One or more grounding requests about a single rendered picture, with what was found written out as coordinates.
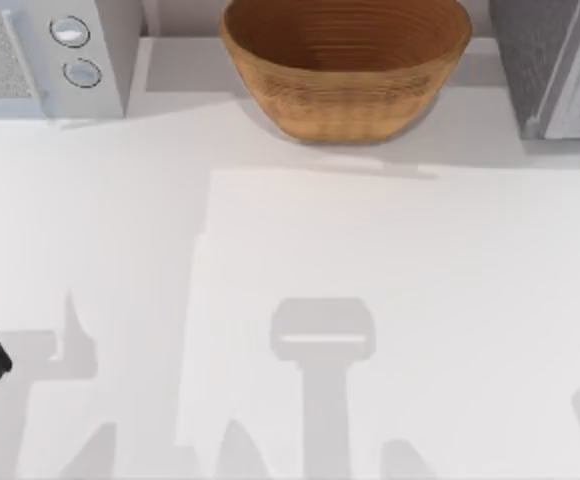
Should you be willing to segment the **grey cabinet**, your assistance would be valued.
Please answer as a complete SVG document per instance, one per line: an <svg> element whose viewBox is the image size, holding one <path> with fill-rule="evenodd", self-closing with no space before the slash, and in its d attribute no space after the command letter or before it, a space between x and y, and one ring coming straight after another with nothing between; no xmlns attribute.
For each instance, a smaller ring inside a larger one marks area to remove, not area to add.
<svg viewBox="0 0 580 480"><path fill-rule="evenodd" d="M523 139L541 136L539 110L578 0L489 0L511 103Z"/></svg>

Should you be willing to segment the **round microwave knob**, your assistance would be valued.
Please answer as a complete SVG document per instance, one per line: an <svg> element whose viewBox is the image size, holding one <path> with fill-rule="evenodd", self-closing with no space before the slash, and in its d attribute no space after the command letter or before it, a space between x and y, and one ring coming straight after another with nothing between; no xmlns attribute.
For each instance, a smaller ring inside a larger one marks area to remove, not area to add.
<svg viewBox="0 0 580 480"><path fill-rule="evenodd" d="M85 58L78 58L72 62L64 63L62 72L64 78L71 85L81 89L94 88L103 78L99 66Z"/></svg>
<svg viewBox="0 0 580 480"><path fill-rule="evenodd" d="M91 37L87 24L75 16L51 20L49 32L55 42L66 48L81 48Z"/></svg>

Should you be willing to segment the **brown wicker basket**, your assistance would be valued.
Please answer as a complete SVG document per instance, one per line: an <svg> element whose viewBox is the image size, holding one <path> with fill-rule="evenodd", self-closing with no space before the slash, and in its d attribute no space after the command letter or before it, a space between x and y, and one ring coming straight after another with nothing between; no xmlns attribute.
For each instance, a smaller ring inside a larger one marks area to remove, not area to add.
<svg viewBox="0 0 580 480"><path fill-rule="evenodd" d="M230 0L219 32L288 136L381 142L440 92L472 35L459 0Z"/></svg>

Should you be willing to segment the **pale microwave oven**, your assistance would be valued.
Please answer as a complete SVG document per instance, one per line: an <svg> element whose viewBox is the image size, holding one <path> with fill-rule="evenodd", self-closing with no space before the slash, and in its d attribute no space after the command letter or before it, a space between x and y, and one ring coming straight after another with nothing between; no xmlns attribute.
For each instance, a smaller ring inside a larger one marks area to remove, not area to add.
<svg viewBox="0 0 580 480"><path fill-rule="evenodd" d="M53 19L75 16L89 42L66 48L49 32ZM117 119L124 117L144 27L141 0L0 0L0 119ZM96 63L103 78L81 89L62 66Z"/></svg>

